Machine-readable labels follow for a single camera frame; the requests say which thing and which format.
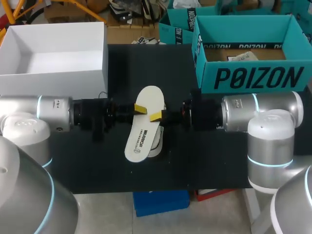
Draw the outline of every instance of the black cable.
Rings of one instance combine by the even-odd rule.
[[[100,92],[100,94],[98,95],[98,98],[99,98],[99,96],[101,96],[101,94],[106,94],[107,95],[107,92],[104,92],[104,91]]]
[[[34,21],[39,15],[41,15],[41,14],[43,13],[43,11],[44,11],[44,8],[41,8],[41,9],[39,9],[38,11],[36,11],[35,13],[33,13],[33,14],[29,17],[29,19],[26,21],[26,24],[32,24],[33,21]]]

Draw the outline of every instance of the blue box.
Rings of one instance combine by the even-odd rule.
[[[204,48],[282,49],[286,60],[207,62]],[[198,16],[192,54],[203,93],[303,91],[312,47],[293,16]]]
[[[193,32],[172,27],[166,13],[159,21],[160,41],[166,44],[192,44]]]
[[[185,209],[190,204],[189,193],[181,191],[134,192],[136,216],[153,215]]]
[[[168,15],[170,24],[173,27],[182,28],[185,30],[193,31],[196,16],[210,16],[221,14],[222,0],[215,0],[214,6],[189,8],[189,9],[174,9],[174,0],[169,1]]]

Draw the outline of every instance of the red object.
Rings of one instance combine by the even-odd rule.
[[[222,190],[215,190],[215,191],[211,191],[209,193],[203,194],[203,195],[198,195],[198,191],[194,191],[194,194],[196,196],[196,199],[198,201],[203,201],[203,200],[207,200],[209,198],[215,197],[215,196],[219,196],[222,194],[226,194],[229,193],[231,191],[234,191],[235,189],[222,189]]]
[[[0,17],[0,29],[5,28],[5,26],[8,24],[9,19],[6,16],[6,14],[4,14],[3,16]]]

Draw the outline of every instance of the insole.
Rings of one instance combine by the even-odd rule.
[[[144,106],[147,109],[147,115],[133,117],[125,148],[125,156],[131,162],[141,162],[147,158],[159,126],[159,122],[150,122],[149,114],[164,109],[164,96],[158,87],[147,86],[138,94],[136,104]]]

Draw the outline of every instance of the cardboard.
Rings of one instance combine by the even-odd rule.
[[[285,60],[282,49],[204,49],[208,62],[228,61],[229,57],[236,57],[248,51],[253,52],[258,60]]]
[[[234,7],[234,10],[236,11],[248,11],[248,10],[254,10],[259,7],[258,0],[243,0],[243,3]]]
[[[221,14],[222,0],[202,0],[203,4],[210,5],[215,2],[215,5],[189,9],[174,9],[173,2],[174,0],[169,1],[167,12],[171,26],[176,28],[193,31],[196,16]]]
[[[202,7],[215,6],[217,4],[217,0],[199,0],[199,3]]]
[[[0,93],[73,99],[107,93],[106,34],[103,22],[9,27],[0,47]]]
[[[108,0],[87,0],[88,8],[96,14],[105,10],[108,5]]]
[[[273,11],[280,15],[289,15],[294,10],[294,0],[276,0]]]
[[[127,24],[109,14],[106,25],[108,44],[131,44],[141,36],[159,39],[158,23],[144,24],[142,18],[134,18],[132,24]]]
[[[87,7],[86,0],[77,0],[80,4]],[[53,2],[51,5],[44,8],[44,17],[49,20],[52,18],[58,17],[85,17],[86,12],[76,7],[72,3],[63,2],[63,5],[60,2]]]
[[[132,26],[127,27],[115,26],[107,28],[108,44],[131,44],[141,36],[146,38],[159,38],[158,24],[151,24],[148,27]]]
[[[227,55],[248,49],[260,60],[228,62],[216,57],[209,62],[206,57],[215,57],[215,53],[205,53],[204,48],[245,49],[228,51]],[[202,93],[303,91],[312,74],[312,47],[296,19],[289,15],[198,16],[192,54]]]
[[[165,44],[192,44],[193,32],[172,27],[166,13],[159,21],[160,41]]]

